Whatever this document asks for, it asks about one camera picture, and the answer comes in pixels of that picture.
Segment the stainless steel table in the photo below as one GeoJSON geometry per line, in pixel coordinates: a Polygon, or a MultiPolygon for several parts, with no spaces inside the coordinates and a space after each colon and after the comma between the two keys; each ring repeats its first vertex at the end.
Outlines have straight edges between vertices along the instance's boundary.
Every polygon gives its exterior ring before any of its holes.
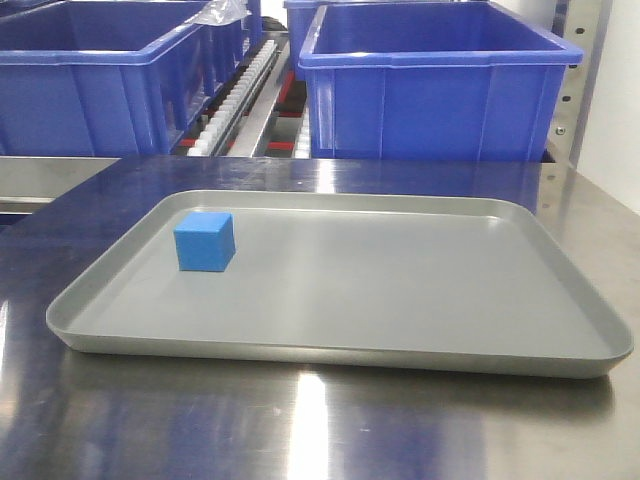
{"type": "Polygon", "coordinates": [[[538,218],[639,335],[640,217],[565,166],[120,160],[0,234],[0,478],[640,478],[637,354],[568,381],[87,355],[44,324],[175,191],[449,191],[535,208],[538,178],[538,218]]]}

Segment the tray rim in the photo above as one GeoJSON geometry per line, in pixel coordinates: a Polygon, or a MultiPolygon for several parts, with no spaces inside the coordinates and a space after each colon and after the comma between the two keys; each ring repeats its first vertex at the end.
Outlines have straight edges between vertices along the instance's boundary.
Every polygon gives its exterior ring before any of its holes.
{"type": "MultiPolygon", "coordinates": [[[[619,330],[619,333],[621,335],[624,335],[625,340],[626,340],[626,346],[624,349],[621,349],[620,351],[614,353],[613,355],[610,356],[603,356],[603,357],[587,357],[587,358],[579,358],[579,357],[575,357],[575,356],[556,356],[556,357],[532,357],[532,356],[519,356],[519,355],[506,355],[506,354],[480,354],[480,353],[468,353],[468,352],[451,352],[451,351],[413,351],[413,350],[392,350],[392,349],[364,349],[364,348],[354,348],[354,347],[331,347],[331,346],[316,346],[316,345],[293,345],[293,344],[260,344],[260,343],[252,343],[252,342],[216,342],[216,341],[210,341],[210,340],[186,340],[186,339],[180,339],[177,340],[177,342],[180,343],[185,343],[185,344],[205,344],[205,345],[215,345],[217,347],[227,347],[227,348],[245,348],[245,347],[253,347],[253,348],[258,348],[258,349],[265,349],[265,350],[273,350],[274,352],[277,350],[281,350],[281,351],[295,351],[295,350],[312,350],[312,351],[317,351],[317,352],[334,352],[334,353],[341,353],[343,355],[349,355],[349,354],[374,354],[374,356],[384,356],[384,355],[393,355],[393,354],[401,354],[404,356],[428,356],[428,355],[456,355],[456,356],[465,356],[468,358],[487,358],[487,357],[491,357],[491,358],[499,358],[499,359],[503,359],[503,360],[507,360],[507,359],[517,359],[517,360],[525,360],[525,359],[535,359],[535,360],[539,360],[539,361],[543,361],[543,362],[549,362],[549,361],[562,361],[562,362],[566,362],[566,363],[586,363],[586,364],[593,364],[594,367],[596,366],[600,366],[602,363],[611,363],[611,365],[606,368],[606,370],[604,370],[603,372],[600,372],[598,374],[595,375],[589,375],[589,376],[585,376],[585,377],[574,377],[574,378],[592,378],[593,376],[600,376],[600,375],[604,375],[606,374],[610,368],[613,368],[613,366],[615,366],[615,364],[619,363],[620,361],[622,361],[624,358],[626,358],[627,356],[629,356],[633,350],[634,350],[634,338],[633,338],[633,334],[631,332],[631,330],[629,329],[629,327],[627,326],[627,324],[624,322],[624,320],[621,318],[621,316],[618,314],[618,312],[611,306],[611,304],[602,297],[602,295],[600,294],[600,292],[592,285],[592,283],[589,281],[589,279],[582,273],[582,271],[573,263],[573,261],[571,260],[571,258],[564,252],[564,250],[562,249],[562,247],[560,246],[560,244],[551,236],[551,234],[546,230],[546,228],[539,222],[539,220],[529,211],[527,210],[525,207],[518,205],[516,203],[513,202],[509,202],[506,200],[499,200],[499,199],[492,199],[492,198],[477,198],[477,197],[440,197],[440,196],[414,196],[414,195],[384,195],[384,194],[354,194],[354,193],[336,193],[336,194],[324,194],[324,193],[315,193],[315,192],[270,192],[270,191],[261,191],[261,190],[216,190],[216,189],[195,189],[195,190],[184,190],[184,191],[180,191],[180,192],[176,192],[173,193],[171,195],[166,196],[165,198],[163,198],[160,202],[156,203],[147,213],[145,213],[144,216],[142,216],[138,221],[136,221],[119,239],[117,239],[113,244],[111,244],[102,254],[100,254],[94,261],[91,262],[91,264],[86,267],[86,269],[77,277],[75,278],[69,285],[67,285],[67,287],[65,287],[55,298],[54,300],[50,303],[50,305],[47,307],[46,309],[46,313],[45,313],[45,321],[46,321],[46,325],[47,327],[56,335],[58,336],[65,344],[67,344],[70,348],[75,349],[75,350],[79,350],[79,351],[85,351],[85,352],[94,352],[94,353],[124,353],[124,352],[114,352],[112,349],[102,349],[102,348],[81,348],[81,346],[79,346],[76,342],[76,340],[80,340],[80,343],[82,343],[83,339],[93,339],[96,337],[100,337],[100,338],[110,338],[110,339],[114,339],[114,340],[120,340],[120,341],[124,341],[126,342],[127,340],[130,339],[137,339],[137,340],[144,340],[146,342],[150,342],[150,343],[160,343],[162,344],[163,342],[168,342],[169,339],[164,339],[164,338],[152,338],[152,337],[132,337],[132,336],[122,336],[122,335],[88,335],[88,334],[84,334],[84,333],[76,333],[74,332],[71,328],[67,327],[61,327],[60,325],[58,325],[59,322],[61,322],[62,320],[55,318],[56,317],[56,313],[57,313],[57,309],[59,308],[60,304],[63,303],[67,297],[67,295],[70,292],[73,292],[75,289],[78,288],[79,285],[82,285],[83,282],[85,281],[86,277],[93,272],[94,269],[98,268],[97,266],[101,263],[101,260],[105,257],[109,257],[113,254],[114,250],[117,250],[119,248],[121,248],[121,245],[124,241],[126,241],[127,239],[130,239],[130,237],[132,235],[134,235],[138,229],[139,226],[145,222],[149,222],[150,219],[154,216],[157,215],[157,211],[161,210],[162,207],[166,207],[167,204],[171,204],[173,202],[176,201],[176,199],[182,199],[184,198],[189,198],[189,197],[196,197],[196,200],[198,200],[197,203],[203,203],[203,200],[201,200],[200,198],[198,198],[198,196],[209,196],[209,195],[223,195],[223,196],[238,196],[238,197],[246,197],[247,195],[250,197],[285,197],[286,200],[288,199],[325,199],[325,200],[329,200],[330,202],[333,201],[338,201],[338,200],[357,200],[357,201],[363,201],[366,199],[375,199],[375,200],[379,200],[379,201],[383,201],[383,202],[394,202],[394,201],[398,201],[398,202],[402,202],[402,201],[409,201],[409,202],[414,202],[414,201],[418,201],[418,202],[423,202],[425,204],[430,204],[433,202],[437,202],[437,203],[457,203],[459,205],[463,205],[463,206],[472,206],[472,205],[487,205],[490,207],[493,207],[495,209],[500,209],[500,208],[506,208],[509,211],[513,211],[515,212],[516,216],[522,218],[524,217],[524,221],[529,222],[530,225],[532,225],[532,228],[535,228],[539,234],[542,234],[544,239],[543,241],[545,242],[550,242],[550,245],[553,247],[553,249],[555,250],[555,252],[559,255],[561,255],[563,257],[563,261],[565,262],[565,266],[568,266],[571,270],[572,270],[572,274],[574,276],[577,276],[581,283],[583,284],[582,287],[586,287],[588,289],[591,290],[591,294],[593,295],[593,298],[595,301],[597,301],[598,303],[600,303],[601,307],[603,307],[604,309],[608,310],[608,312],[611,315],[611,319],[610,320],[614,320],[615,321],[615,327],[619,330]]],[[[185,207],[185,208],[190,208],[192,210],[196,210],[198,208],[208,208],[206,206],[192,206],[192,207],[185,207]]],[[[248,208],[253,208],[256,210],[296,210],[296,211],[337,211],[335,208],[326,208],[326,209],[318,209],[318,208],[298,208],[298,207],[273,207],[273,206],[255,206],[255,207],[246,207],[246,206],[238,206],[238,207],[234,207],[234,208],[242,208],[242,209],[248,209],[248,208]]],[[[416,212],[416,211],[406,211],[406,210],[399,210],[399,211],[389,211],[389,210],[379,210],[379,209],[365,209],[365,210],[359,210],[359,209],[342,209],[342,210],[338,210],[338,211],[344,211],[344,212],[358,212],[358,213],[388,213],[388,214],[402,214],[402,213],[406,213],[406,214],[413,214],[413,215],[437,215],[438,213],[425,213],[425,212],[416,212]]],[[[480,216],[480,215],[473,215],[472,213],[448,213],[448,215],[460,215],[460,216],[480,216]]],[[[481,215],[485,218],[491,217],[490,215],[486,215],[483,214],[481,215]]],[[[501,218],[501,219],[505,219],[505,220],[517,220],[517,218],[505,218],[505,217],[500,217],[500,216],[496,216],[495,218],[501,218]]],[[[535,245],[532,244],[532,248],[534,248],[536,251],[538,251],[538,249],[536,248],[535,245]]],[[[98,288],[98,292],[101,290],[103,286],[100,286],[98,288]]],[[[85,308],[93,299],[92,298],[87,298],[87,301],[83,304],[82,308],[85,308]]],[[[141,353],[140,355],[159,355],[157,353],[141,353]]],[[[180,355],[180,354],[163,354],[163,356],[184,356],[184,357],[188,357],[189,355],[180,355]]],[[[246,357],[246,359],[254,359],[254,360],[269,360],[268,358],[264,358],[264,357],[269,357],[270,355],[267,353],[266,355],[258,355],[255,358],[249,358],[246,357]]],[[[238,358],[238,357],[227,357],[227,356],[217,356],[217,355],[197,355],[197,357],[207,357],[207,358],[228,358],[228,359],[234,359],[234,358],[238,358]]],[[[330,361],[330,359],[323,360],[323,361],[319,361],[318,363],[335,363],[335,364],[344,364],[345,362],[341,362],[341,361],[330,361]]],[[[353,364],[353,365],[372,365],[372,363],[349,363],[349,364],[353,364]]],[[[409,367],[409,368],[424,368],[427,369],[427,367],[409,367]]],[[[486,372],[486,370],[469,370],[469,369],[461,369],[458,371],[478,371],[478,372],[486,372]]]]}

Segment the plastic bag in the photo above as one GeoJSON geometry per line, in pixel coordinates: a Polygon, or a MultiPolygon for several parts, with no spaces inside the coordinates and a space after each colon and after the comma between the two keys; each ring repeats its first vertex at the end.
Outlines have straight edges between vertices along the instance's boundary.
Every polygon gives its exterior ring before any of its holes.
{"type": "Polygon", "coordinates": [[[247,10],[243,0],[213,0],[189,20],[189,23],[202,25],[229,25],[242,20],[251,12],[247,10]]]}

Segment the blue cube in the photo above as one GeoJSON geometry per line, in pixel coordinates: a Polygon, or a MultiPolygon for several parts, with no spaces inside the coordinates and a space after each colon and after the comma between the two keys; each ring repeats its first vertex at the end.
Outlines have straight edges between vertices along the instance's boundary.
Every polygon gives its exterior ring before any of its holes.
{"type": "Polygon", "coordinates": [[[230,213],[191,212],[173,235],[180,270],[224,272],[236,253],[230,213]]]}

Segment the blue storage bin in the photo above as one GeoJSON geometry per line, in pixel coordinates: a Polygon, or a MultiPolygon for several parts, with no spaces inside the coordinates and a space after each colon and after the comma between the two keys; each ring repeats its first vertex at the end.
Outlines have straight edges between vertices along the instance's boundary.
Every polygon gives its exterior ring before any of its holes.
{"type": "MultiPolygon", "coordinates": [[[[300,50],[304,39],[307,38],[309,26],[313,17],[322,5],[358,4],[358,3],[392,3],[394,0],[285,0],[287,9],[287,26],[289,29],[289,48],[291,49],[291,65],[296,78],[304,80],[304,70],[298,65],[300,50]]],[[[446,0],[413,0],[421,2],[437,2],[446,0]]]]}
{"type": "Polygon", "coordinates": [[[490,2],[322,6],[300,54],[312,155],[539,161],[581,58],[490,2]]]}
{"type": "Polygon", "coordinates": [[[251,15],[243,21],[243,30],[245,32],[245,49],[254,47],[262,40],[262,10],[260,8],[260,0],[247,0],[247,9],[251,15]]]}
{"type": "Polygon", "coordinates": [[[62,1],[0,18],[0,154],[169,153],[235,67],[227,30],[184,23],[205,4],[62,1]]]}
{"type": "Polygon", "coordinates": [[[242,21],[213,28],[216,29],[213,37],[214,51],[227,52],[214,58],[216,77],[224,83],[231,80],[244,58],[242,21]]]}

